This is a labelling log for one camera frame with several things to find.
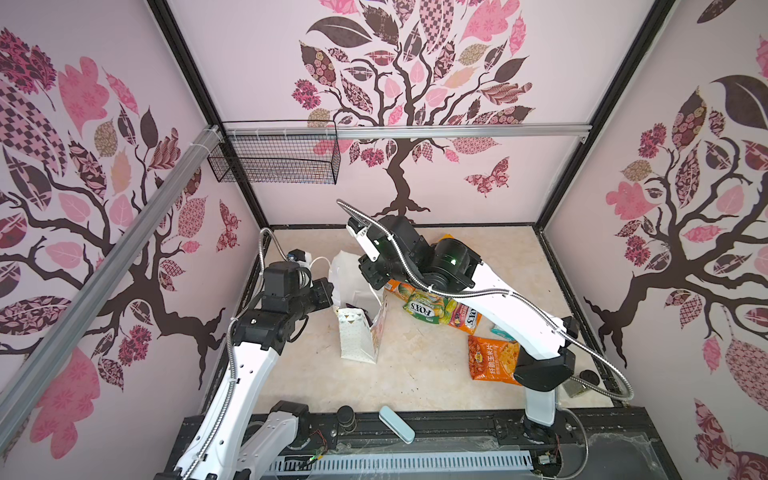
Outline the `white paper gift bag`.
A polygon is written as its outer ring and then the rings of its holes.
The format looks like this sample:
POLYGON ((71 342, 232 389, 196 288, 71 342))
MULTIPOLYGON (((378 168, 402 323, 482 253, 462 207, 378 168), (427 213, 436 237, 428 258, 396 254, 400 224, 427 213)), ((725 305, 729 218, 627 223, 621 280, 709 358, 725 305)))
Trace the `white paper gift bag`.
POLYGON ((376 290, 367 282, 358 257, 352 253, 341 251, 332 260, 323 256, 313 259, 310 270, 317 265, 327 268, 327 279, 334 287, 332 310, 338 324, 340 357, 376 364, 387 314, 384 290, 376 290))

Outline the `green yellow Fox's candy bag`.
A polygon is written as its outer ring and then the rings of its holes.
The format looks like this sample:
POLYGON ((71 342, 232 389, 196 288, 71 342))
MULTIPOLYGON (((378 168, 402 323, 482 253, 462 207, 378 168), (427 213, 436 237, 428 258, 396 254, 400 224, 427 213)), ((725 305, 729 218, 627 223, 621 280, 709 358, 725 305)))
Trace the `green yellow Fox's candy bag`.
POLYGON ((447 324, 457 307, 451 298, 415 291, 403 305, 403 310, 413 318, 430 324, 447 324))

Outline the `orange chestnut snack bag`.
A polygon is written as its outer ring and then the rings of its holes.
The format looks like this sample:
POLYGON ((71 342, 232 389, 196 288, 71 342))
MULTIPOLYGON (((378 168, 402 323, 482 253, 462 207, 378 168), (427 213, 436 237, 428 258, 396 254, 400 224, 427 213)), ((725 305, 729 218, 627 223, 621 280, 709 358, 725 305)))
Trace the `orange chestnut snack bag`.
POLYGON ((517 342, 468 337, 468 366, 473 380, 519 385, 514 377, 519 354, 517 342))

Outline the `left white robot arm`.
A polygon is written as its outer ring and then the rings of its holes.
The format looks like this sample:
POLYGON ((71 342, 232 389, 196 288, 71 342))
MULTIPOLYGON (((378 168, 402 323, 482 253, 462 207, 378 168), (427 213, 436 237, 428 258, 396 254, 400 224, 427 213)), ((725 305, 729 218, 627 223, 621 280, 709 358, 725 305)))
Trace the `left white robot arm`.
POLYGON ((270 264, 263 285, 225 337, 228 367, 200 426, 161 479, 259 479, 281 452, 308 433, 304 404, 277 403, 262 425, 246 433, 255 403, 284 347, 296 341, 311 313, 331 305, 333 286, 314 279, 307 263, 270 264))

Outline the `pink Fox's candy bag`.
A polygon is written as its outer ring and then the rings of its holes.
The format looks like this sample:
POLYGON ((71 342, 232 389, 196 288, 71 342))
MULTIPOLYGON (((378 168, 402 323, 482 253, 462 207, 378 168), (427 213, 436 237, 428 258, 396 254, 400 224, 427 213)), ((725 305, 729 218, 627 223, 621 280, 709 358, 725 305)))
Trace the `pink Fox's candy bag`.
POLYGON ((457 303, 447 316, 449 326, 469 335, 476 332, 481 320, 482 315, 479 312, 461 303, 457 303))

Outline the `orange white snack packet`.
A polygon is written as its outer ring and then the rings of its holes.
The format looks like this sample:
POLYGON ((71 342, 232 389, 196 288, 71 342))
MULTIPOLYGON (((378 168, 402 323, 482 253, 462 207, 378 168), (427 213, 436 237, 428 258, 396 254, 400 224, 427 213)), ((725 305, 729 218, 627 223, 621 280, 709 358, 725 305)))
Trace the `orange white snack packet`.
POLYGON ((385 289, 403 301, 409 300, 416 292, 416 289, 412 285, 397 280, 389 280, 385 285, 385 289))

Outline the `teal white snack packet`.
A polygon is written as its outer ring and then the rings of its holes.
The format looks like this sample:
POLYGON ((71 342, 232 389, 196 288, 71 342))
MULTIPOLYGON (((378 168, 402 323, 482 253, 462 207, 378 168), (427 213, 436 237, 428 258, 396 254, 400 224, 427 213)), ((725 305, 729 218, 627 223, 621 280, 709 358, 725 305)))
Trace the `teal white snack packet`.
POLYGON ((497 325, 493 325, 491 327, 491 333, 504 339, 505 341, 515 342, 515 339, 510 334, 508 334, 505 330, 498 327, 497 325))

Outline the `black knob on base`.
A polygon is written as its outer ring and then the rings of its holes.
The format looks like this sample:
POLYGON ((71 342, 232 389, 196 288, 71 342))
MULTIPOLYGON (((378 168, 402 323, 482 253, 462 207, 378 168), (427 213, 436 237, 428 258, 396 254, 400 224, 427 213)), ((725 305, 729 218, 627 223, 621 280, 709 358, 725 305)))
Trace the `black knob on base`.
POLYGON ((341 406, 336 412, 338 432, 346 435, 353 432, 357 426, 357 417, 354 409, 349 405, 341 406))

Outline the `light blue remote-like device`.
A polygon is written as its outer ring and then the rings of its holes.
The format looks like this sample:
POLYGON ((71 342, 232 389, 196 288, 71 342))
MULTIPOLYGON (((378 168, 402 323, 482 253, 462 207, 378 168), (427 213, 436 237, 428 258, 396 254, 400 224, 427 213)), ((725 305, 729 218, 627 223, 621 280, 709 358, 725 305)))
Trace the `light blue remote-like device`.
POLYGON ((412 444, 415 430, 389 406, 383 406, 378 412, 379 420, 391 430, 403 443, 412 444))

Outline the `back aluminium rail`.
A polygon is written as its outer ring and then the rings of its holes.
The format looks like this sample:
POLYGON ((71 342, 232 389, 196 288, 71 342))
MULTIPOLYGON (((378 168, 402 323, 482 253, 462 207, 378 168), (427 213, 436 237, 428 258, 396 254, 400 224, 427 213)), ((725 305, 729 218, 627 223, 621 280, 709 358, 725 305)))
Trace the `back aluminium rail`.
POLYGON ((514 125, 448 125, 448 126, 368 126, 368 127, 289 127, 283 125, 245 125, 230 123, 225 131, 232 137, 247 135, 314 136, 336 139, 411 139, 411 138, 513 138, 513 137, 577 137, 586 138, 592 126, 578 123, 514 124, 514 125))

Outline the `aluminium rail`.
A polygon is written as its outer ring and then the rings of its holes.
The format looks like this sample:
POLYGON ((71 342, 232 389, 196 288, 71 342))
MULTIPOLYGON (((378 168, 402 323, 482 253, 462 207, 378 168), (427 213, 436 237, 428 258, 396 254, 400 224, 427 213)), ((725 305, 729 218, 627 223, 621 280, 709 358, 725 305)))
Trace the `aluminium rail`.
POLYGON ((283 125, 245 125, 230 123, 225 131, 232 137, 247 135, 314 136, 336 139, 411 139, 411 138, 513 138, 513 137, 577 137, 586 138, 592 126, 578 123, 514 124, 514 125, 448 125, 448 126, 368 126, 368 127, 289 127, 283 125))
POLYGON ((157 230, 184 187, 222 140, 222 128, 209 125, 188 146, 137 219, 121 236, 60 320, 42 339, 1 393, 1 446, 6 447, 35 408, 89 325, 157 230))

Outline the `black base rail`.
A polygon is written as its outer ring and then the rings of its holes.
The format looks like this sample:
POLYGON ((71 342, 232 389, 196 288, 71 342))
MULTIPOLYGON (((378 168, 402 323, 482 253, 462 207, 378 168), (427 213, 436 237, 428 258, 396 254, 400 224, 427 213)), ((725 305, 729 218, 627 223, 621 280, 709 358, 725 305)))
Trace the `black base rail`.
POLYGON ((278 456, 312 460, 328 454, 527 451, 534 469, 421 474, 363 474, 266 479, 678 479, 680 473, 641 407, 561 408, 547 433, 530 440, 521 410, 402 412, 415 430, 403 443, 375 412, 356 412, 356 429, 340 435, 336 412, 308 411, 305 441, 278 456))

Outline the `left aluminium rail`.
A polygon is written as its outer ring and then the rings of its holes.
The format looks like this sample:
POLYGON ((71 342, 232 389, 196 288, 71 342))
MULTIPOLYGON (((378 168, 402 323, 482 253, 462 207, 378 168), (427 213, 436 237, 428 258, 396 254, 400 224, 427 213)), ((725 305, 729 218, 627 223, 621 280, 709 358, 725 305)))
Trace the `left aluminium rail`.
POLYGON ((157 230, 184 187, 222 140, 222 128, 209 125, 188 146, 137 219, 121 236, 60 320, 42 339, 1 393, 1 446, 6 447, 35 408, 89 325, 157 230))

